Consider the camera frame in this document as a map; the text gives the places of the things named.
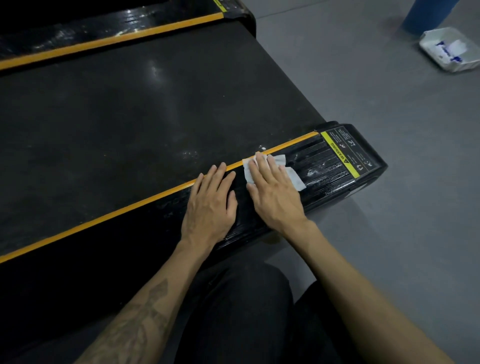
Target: black pants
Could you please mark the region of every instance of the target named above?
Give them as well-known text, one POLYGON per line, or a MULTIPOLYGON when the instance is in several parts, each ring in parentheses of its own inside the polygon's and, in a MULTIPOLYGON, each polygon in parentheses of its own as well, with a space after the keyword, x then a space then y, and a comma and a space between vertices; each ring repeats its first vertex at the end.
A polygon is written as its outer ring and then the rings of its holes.
POLYGON ((287 278, 266 263, 233 264, 207 284, 175 364, 362 363, 315 282, 293 304, 287 278))

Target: tattoo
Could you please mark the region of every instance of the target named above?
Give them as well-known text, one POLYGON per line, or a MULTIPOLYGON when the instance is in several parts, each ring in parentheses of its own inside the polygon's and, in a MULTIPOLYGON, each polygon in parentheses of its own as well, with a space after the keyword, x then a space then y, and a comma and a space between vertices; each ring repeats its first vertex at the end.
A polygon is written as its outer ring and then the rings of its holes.
POLYGON ((168 319, 154 308, 154 304, 168 293, 165 278, 148 293, 145 304, 128 303, 121 314, 136 311, 134 317, 113 321, 76 361, 77 364, 137 364, 144 357, 148 337, 144 321, 151 319, 163 337, 168 319))

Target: left hand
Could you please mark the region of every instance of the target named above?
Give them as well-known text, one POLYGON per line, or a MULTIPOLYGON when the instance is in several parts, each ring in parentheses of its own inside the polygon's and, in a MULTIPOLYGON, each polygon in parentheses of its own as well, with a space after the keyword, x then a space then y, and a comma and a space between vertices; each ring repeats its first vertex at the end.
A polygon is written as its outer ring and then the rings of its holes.
POLYGON ((235 172, 223 179, 226 169, 225 163, 221 163, 218 169, 212 166, 206 176, 200 173, 195 181, 181 226, 184 243, 207 248, 210 252, 235 222, 237 199, 233 190, 228 193, 235 172))

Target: hand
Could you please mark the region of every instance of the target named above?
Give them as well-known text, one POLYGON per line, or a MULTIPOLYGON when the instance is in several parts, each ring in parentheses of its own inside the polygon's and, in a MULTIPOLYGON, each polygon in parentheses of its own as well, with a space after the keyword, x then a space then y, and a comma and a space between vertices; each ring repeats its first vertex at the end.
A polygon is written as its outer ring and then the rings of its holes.
POLYGON ((271 155, 267 157, 267 165, 260 152, 257 152, 256 160, 258 167, 253 159, 248 163, 255 184, 247 183, 255 211, 265 224, 285 236, 290 226, 307 221, 300 195, 285 166, 277 166, 271 155))
POLYGON ((181 226, 183 243, 207 248, 210 252, 235 222, 237 199, 235 192, 228 194, 235 172, 223 179, 226 169, 225 163, 218 169, 212 166, 206 176, 200 173, 195 181, 181 226))

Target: blue object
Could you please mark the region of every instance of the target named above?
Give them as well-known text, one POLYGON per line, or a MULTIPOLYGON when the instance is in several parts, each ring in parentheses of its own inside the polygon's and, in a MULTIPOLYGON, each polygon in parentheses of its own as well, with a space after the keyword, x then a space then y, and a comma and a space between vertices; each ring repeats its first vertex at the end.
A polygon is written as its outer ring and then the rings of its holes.
POLYGON ((416 0, 403 21, 402 27, 409 33, 422 35, 435 29, 451 13, 459 0, 416 0))

